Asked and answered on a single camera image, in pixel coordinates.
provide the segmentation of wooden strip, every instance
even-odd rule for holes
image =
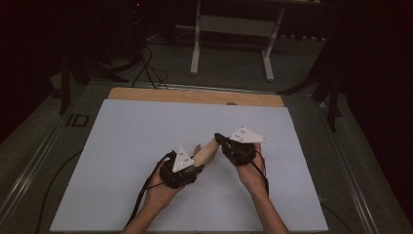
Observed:
[[[227,104],[232,102],[237,105],[284,107],[281,97],[276,95],[221,93],[210,91],[150,90],[119,87],[112,89],[108,98],[204,104]]]

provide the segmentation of black cable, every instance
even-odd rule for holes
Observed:
[[[143,70],[145,69],[145,67],[143,67],[139,73],[137,73],[137,75],[134,77],[133,82],[131,83],[131,88],[134,88],[134,83],[136,83],[137,79],[139,78],[139,76],[142,74]]]
[[[321,206],[324,207],[326,210],[328,210],[329,212],[331,212],[346,228],[350,233],[355,233],[352,228],[350,228],[350,226],[337,214],[335,213],[333,210],[331,210],[329,207],[326,206],[326,204],[324,202],[320,202]]]
[[[158,184],[149,186],[149,187],[146,188],[146,190],[151,189],[151,188],[154,188],[154,187],[158,187],[159,185],[162,185],[162,184],[164,184],[164,182],[161,182],[161,183],[158,183]]]
[[[45,210],[45,207],[46,207],[46,201],[48,200],[49,192],[50,192],[50,190],[51,190],[51,188],[52,188],[52,185],[54,184],[54,182],[55,182],[58,174],[61,172],[61,170],[63,170],[64,167],[66,167],[66,165],[67,165],[70,161],[72,161],[72,160],[73,160],[74,158],[76,158],[80,153],[82,153],[82,151],[83,151],[83,149],[80,150],[79,152],[75,153],[74,155],[72,155],[69,159],[67,159],[66,162],[64,162],[64,164],[61,165],[61,167],[57,170],[57,172],[55,173],[54,177],[52,178],[52,181],[49,183],[49,187],[48,187],[48,189],[47,189],[47,191],[46,191],[46,195],[45,195],[45,197],[43,198],[43,202],[42,202],[42,207],[41,207],[41,209],[40,209],[39,218],[37,219],[37,226],[36,226],[36,232],[35,232],[36,234],[39,233],[39,231],[40,231],[40,226],[41,226],[41,224],[42,224],[43,211]]]
[[[148,62],[145,60],[145,58],[142,58],[142,63],[143,63],[143,66],[145,67],[146,75],[148,76],[148,79],[149,79],[149,81],[151,82],[152,87],[156,90],[155,83],[153,82],[153,80],[152,80],[152,78],[151,78],[151,75],[149,74]]]
[[[145,45],[145,48],[146,48],[146,50],[149,51],[149,59],[148,59],[148,61],[146,62],[146,65],[147,65],[147,67],[151,68],[152,73],[154,73],[155,76],[156,76],[156,77],[159,79],[159,81],[160,81],[160,83],[158,84],[157,88],[159,88],[159,87],[161,86],[161,84],[162,84],[162,85],[164,85],[165,88],[167,88],[167,90],[168,90],[169,88],[168,88],[167,84],[165,83],[165,80],[168,79],[168,73],[167,73],[166,71],[164,71],[164,70],[155,68],[155,67],[153,67],[153,66],[151,66],[151,65],[149,64],[149,63],[150,63],[150,60],[152,59],[153,52],[152,52],[152,50],[151,50],[148,46],[146,46],[146,45]],[[162,79],[162,78],[157,74],[157,72],[156,72],[155,70],[164,72],[167,77],[164,78],[164,79]]]
[[[136,203],[134,204],[134,208],[133,208],[133,211],[131,212],[130,219],[128,220],[128,222],[127,222],[127,224],[126,224],[125,226],[128,226],[128,225],[131,223],[131,221],[133,220],[133,218],[136,216],[137,210],[139,209],[140,202],[142,201],[143,194],[145,193],[146,189],[154,187],[154,186],[148,187],[148,186],[149,186],[149,183],[150,183],[152,177],[154,176],[155,172],[156,172],[156,171],[158,170],[158,168],[161,166],[161,163],[164,162],[164,160],[167,159],[167,158],[168,158],[168,154],[165,155],[164,157],[162,157],[162,159],[156,164],[155,169],[154,169],[154,171],[151,173],[151,175],[146,178],[145,183],[143,184],[142,188],[140,189],[139,194],[137,195]]]
[[[258,151],[258,150],[255,149],[255,152],[256,152],[257,154],[259,154],[259,156],[261,156],[262,163],[263,163],[263,166],[264,166],[264,175],[266,176],[266,175],[267,175],[267,168],[265,167],[265,158],[262,156],[262,154],[261,154],[260,151]]]

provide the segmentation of table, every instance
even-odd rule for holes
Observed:
[[[277,12],[277,18],[275,21],[257,20],[257,19],[235,19],[226,17],[207,16],[201,13],[201,0],[197,0],[197,12],[195,20],[195,44],[194,52],[192,54],[191,70],[192,75],[198,74],[198,67],[200,62],[200,37],[201,30],[214,31],[224,33],[235,33],[242,35],[253,35],[268,37],[269,43],[265,50],[262,51],[262,59],[264,62],[265,74],[267,81],[274,81],[273,67],[270,61],[270,54],[273,50],[274,43],[276,42],[277,35],[282,23],[282,17],[285,12],[285,3],[293,4],[319,4],[319,0],[307,1],[307,0],[286,0],[286,1],[267,1],[267,2],[281,2],[282,7]]]
[[[237,105],[224,105],[228,102]],[[270,196],[287,227],[294,232],[327,230],[298,137],[280,97],[129,88],[112,90],[103,103],[51,230],[121,230],[140,186],[165,153],[176,150],[178,144],[191,151],[196,144],[207,143],[215,131],[225,135],[240,123],[268,139],[262,152],[269,155]],[[275,129],[278,136],[271,134]],[[220,152],[184,191],[149,231],[261,229],[235,169]]]

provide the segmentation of table leg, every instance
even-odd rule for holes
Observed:
[[[197,18],[195,19],[195,45],[192,53],[191,75],[198,74],[198,65],[200,63],[200,17],[201,17],[201,0],[197,1]]]
[[[267,77],[267,81],[269,82],[274,81],[273,67],[271,66],[270,54],[271,54],[271,51],[273,50],[274,43],[276,42],[277,34],[279,33],[279,29],[282,23],[282,17],[283,17],[284,12],[285,12],[285,8],[281,8],[279,11],[279,15],[277,16],[277,21],[274,24],[274,28],[270,36],[270,43],[267,47],[267,50],[262,51],[262,59],[264,61],[265,75]]]

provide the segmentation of white paper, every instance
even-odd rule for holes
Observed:
[[[106,100],[52,224],[52,231],[120,231],[156,163],[182,145],[192,152],[241,126],[262,145],[270,196],[292,232],[327,226],[285,107]],[[160,213],[150,231],[260,231],[237,172],[222,154]]]

